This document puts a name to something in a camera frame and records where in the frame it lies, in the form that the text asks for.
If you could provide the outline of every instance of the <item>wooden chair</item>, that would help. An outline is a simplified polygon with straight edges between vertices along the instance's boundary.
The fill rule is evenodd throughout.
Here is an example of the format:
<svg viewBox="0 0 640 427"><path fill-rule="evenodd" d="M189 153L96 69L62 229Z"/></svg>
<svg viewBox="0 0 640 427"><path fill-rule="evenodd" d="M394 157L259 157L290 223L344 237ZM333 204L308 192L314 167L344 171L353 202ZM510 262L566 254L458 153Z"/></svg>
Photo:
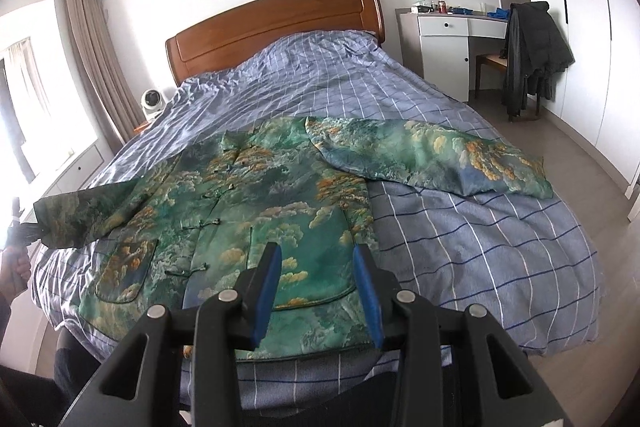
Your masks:
<svg viewBox="0 0 640 427"><path fill-rule="evenodd" d="M507 72L507 59L500 58L500 55L476 55L476 92L474 97L477 100L480 92L480 70L482 65L485 64L500 71L501 73ZM536 117L540 116L540 94L536 97Z"/></svg>

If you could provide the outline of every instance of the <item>blue gripper pad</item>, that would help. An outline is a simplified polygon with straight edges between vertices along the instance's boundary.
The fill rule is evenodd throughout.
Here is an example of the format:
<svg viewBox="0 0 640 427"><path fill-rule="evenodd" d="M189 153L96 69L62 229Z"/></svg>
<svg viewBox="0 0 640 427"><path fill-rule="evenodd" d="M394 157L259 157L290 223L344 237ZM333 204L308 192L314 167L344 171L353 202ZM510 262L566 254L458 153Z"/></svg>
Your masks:
<svg viewBox="0 0 640 427"><path fill-rule="evenodd" d="M353 277L356 280L358 293L360 293L360 301L362 301L369 334L376 347L382 349L382 343L385 338L382 330L382 308L359 245L356 245L353 249Z"/></svg>
<svg viewBox="0 0 640 427"><path fill-rule="evenodd" d="M260 345L260 341L267 334L267 326L273 309L273 301L278 291L278 283L280 282L280 273L282 272L282 250L279 246L273 251L267 276L264 279L260 296L255 307L255 324L251 341L255 347Z"/></svg>

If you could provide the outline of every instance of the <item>jacket pocket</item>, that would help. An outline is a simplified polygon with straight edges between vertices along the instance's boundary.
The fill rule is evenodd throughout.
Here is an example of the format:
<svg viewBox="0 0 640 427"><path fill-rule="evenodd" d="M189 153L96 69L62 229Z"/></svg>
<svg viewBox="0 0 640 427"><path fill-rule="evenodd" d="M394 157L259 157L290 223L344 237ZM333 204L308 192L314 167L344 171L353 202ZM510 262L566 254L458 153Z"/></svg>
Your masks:
<svg viewBox="0 0 640 427"><path fill-rule="evenodd" d="M134 300L146 279L157 239L120 243L95 285L95 295L108 303L124 304Z"/></svg>
<svg viewBox="0 0 640 427"><path fill-rule="evenodd" d="M310 208L300 203L299 209L279 214L259 217L252 226L247 264L257 266L270 241L282 248L274 310L315 306L352 292L353 238L340 206Z"/></svg>

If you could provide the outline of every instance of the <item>desk drawer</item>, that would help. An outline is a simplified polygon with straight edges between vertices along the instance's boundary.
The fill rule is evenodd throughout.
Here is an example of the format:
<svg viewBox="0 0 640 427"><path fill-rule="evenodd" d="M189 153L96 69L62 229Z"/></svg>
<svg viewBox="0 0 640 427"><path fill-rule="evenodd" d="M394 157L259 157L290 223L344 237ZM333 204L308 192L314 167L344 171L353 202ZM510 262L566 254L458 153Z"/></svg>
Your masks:
<svg viewBox="0 0 640 427"><path fill-rule="evenodd" d="M486 19L469 19L469 35L471 37L503 39L506 31L506 22L488 21Z"/></svg>
<svg viewBox="0 0 640 427"><path fill-rule="evenodd" d="M418 25L422 36L451 35L466 37L469 35L466 17L426 15L418 17Z"/></svg>
<svg viewBox="0 0 640 427"><path fill-rule="evenodd" d="M81 188L104 163L97 147L92 145L60 176L56 185L60 192L74 192Z"/></svg>

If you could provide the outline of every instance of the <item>checkered bedding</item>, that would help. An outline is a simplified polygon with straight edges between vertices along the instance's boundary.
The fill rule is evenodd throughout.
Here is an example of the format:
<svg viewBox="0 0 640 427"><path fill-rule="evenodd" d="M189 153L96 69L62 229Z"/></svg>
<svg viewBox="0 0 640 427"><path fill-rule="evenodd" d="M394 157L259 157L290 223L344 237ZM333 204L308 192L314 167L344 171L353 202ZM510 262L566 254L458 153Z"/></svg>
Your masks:
<svg viewBox="0 0 640 427"><path fill-rule="evenodd" d="M425 120L502 139L471 108L390 58L373 36L311 32L282 38L237 68L185 81L153 126L127 143L93 185L129 179L215 132L279 115ZM535 353L556 353L596 337L596 252L558 197L488 192L461 198L390 182L367 186L380 249L388 254L382 267L405 288L452 309L482 303L523 349ZM105 251L105 240L47 251L37 260L33 285L34 301L50 322L64 324L100 359L114 342L84 322L78 306ZM397 353L372 348L241 363L242 405L295 412L397 365Z"/></svg>

